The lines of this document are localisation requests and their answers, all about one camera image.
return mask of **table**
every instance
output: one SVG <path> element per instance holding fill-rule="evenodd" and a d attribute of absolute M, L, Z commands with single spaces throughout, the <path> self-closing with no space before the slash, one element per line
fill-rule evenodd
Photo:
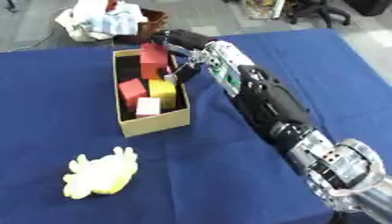
<path fill-rule="evenodd" d="M 311 109 L 332 140 L 358 138 L 391 172 L 390 87 L 327 29 L 229 36 Z M 1 223 L 326 223 L 332 211 L 259 139 L 205 71 L 186 84 L 192 125 L 125 139 L 111 49 L 0 53 Z M 132 146 L 140 169 L 121 192 L 61 195 L 78 154 Z"/>

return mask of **robotic hand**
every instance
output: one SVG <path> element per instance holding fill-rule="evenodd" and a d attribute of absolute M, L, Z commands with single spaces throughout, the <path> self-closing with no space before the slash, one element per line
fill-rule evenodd
<path fill-rule="evenodd" d="M 370 147 L 354 139 L 332 143 L 278 79 L 226 41 L 184 30 L 162 31 L 152 41 L 188 58 L 177 71 L 162 76 L 167 81 L 188 81 L 206 64 L 247 123 L 305 176 L 329 207 L 392 222 L 392 178 Z"/>

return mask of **wooden block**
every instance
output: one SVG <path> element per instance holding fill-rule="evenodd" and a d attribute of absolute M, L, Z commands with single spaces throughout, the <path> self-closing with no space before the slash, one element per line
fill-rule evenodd
<path fill-rule="evenodd" d="M 136 106 L 137 98 L 148 96 L 147 90 L 139 79 L 128 80 L 120 83 L 118 86 L 128 108 Z"/>
<path fill-rule="evenodd" d="M 165 80 L 149 80 L 150 97 L 161 99 L 162 109 L 176 107 L 176 87 Z"/>
<path fill-rule="evenodd" d="M 140 68 L 144 79 L 159 79 L 158 69 L 168 64 L 167 51 L 154 43 L 142 44 L 140 50 Z"/>
<path fill-rule="evenodd" d="M 136 117 L 157 116 L 161 112 L 159 98 L 142 97 L 137 99 Z"/>

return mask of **yellow plush toy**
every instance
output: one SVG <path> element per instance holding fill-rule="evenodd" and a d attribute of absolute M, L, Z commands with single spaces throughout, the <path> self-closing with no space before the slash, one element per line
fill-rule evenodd
<path fill-rule="evenodd" d="M 115 147 L 113 151 L 114 155 L 91 161 L 81 154 L 69 162 L 73 174 L 63 178 L 64 196 L 79 200 L 91 193 L 114 194 L 122 190 L 137 172 L 137 154 L 130 147 Z"/>

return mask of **open box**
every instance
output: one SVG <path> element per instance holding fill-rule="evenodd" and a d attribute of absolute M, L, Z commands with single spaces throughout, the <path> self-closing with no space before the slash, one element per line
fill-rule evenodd
<path fill-rule="evenodd" d="M 140 78 L 140 50 L 124 50 L 113 52 L 113 75 L 115 84 L 115 104 L 117 120 L 126 137 L 138 136 L 160 130 L 168 130 L 188 125 L 190 118 L 190 103 L 184 85 L 176 86 L 176 108 L 172 111 L 162 111 L 161 115 L 136 118 L 134 112 L 129 111 L 120 95 L 118 84 L 134 78 Z M 173 56 L 169 57 L 172 71 L 177 67 Z M 142 80 L 148 89 L 147 80 Z"/>

